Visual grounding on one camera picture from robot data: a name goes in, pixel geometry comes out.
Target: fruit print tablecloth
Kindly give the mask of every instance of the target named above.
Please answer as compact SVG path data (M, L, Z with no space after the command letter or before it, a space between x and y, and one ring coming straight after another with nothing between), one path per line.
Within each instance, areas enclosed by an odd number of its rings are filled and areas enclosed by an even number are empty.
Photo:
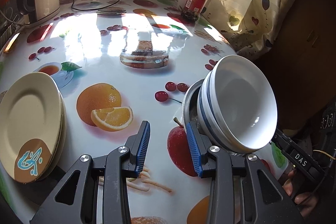
M74 7L100 8L115 1L76 0ZM210 180L195 176L185 150L181 102L190 85L235 52L206 20L186 22L172 4L120 0L104 10L75 12L65 2L55 18L21 31L0 55L0 99L33 71L55 80L68 119L58 163L63 170L83 154L108 154L137 133L142 120L150 122L144 171L127 182L132 223L205 223ZM271 145L257 154L276 177L287 166ZM0 173L0 191L29 224L37 206L19 193L2 165ZM102 187L98 197L101 223Z

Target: cherry stem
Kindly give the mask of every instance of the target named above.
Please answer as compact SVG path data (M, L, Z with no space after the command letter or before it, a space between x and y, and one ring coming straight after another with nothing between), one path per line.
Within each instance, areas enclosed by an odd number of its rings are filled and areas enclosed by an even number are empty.
M175 117L174 122L176 122L180 127L183 127L182 123L180 123L180 121Z
M168 98L168 99L174 100L174 101L179 102L180 104L182 104L182 102L179 101L179 100L176 100L176 99L173 99L173 98Z

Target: white bowl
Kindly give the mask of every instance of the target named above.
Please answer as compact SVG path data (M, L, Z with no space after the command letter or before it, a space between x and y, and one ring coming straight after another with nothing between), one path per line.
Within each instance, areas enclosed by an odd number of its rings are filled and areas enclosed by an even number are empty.
M232 144L228 138L224 135L221 128L216 122L215 117L212 114L208 103L208 95L206 93L207 83L209 81L210 73L204 79L204 82L199 90L199 96L197 98L197 116L199 123L204 133L210 138L213 144L217 144L224 149L227 149L236 153L249 153L241 145Z
M211 73L209 94L216 121L230 141L256 151L271 140L277 104L265 75L251 61L238 55L220 59Z

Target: blue lettering on plate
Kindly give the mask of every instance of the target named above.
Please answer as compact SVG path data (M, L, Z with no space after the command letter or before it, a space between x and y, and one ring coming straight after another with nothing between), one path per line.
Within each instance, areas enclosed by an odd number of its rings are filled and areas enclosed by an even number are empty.
M30 174L32 176L37 176L37 162L39 162L39 164L42 163L42 157L40 157L41 153L42 147L40 147L35 153L33 153L33 151L27 151L17 162L17 167L21 170L29 170L30 168L33 168L30 170Z

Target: brown cabinet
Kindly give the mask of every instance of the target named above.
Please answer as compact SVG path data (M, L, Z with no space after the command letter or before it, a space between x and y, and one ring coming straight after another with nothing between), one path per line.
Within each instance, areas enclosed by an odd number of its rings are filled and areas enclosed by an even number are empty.
M336 95L336 0L296 0L271 51L255 61L270 82L286 129Z

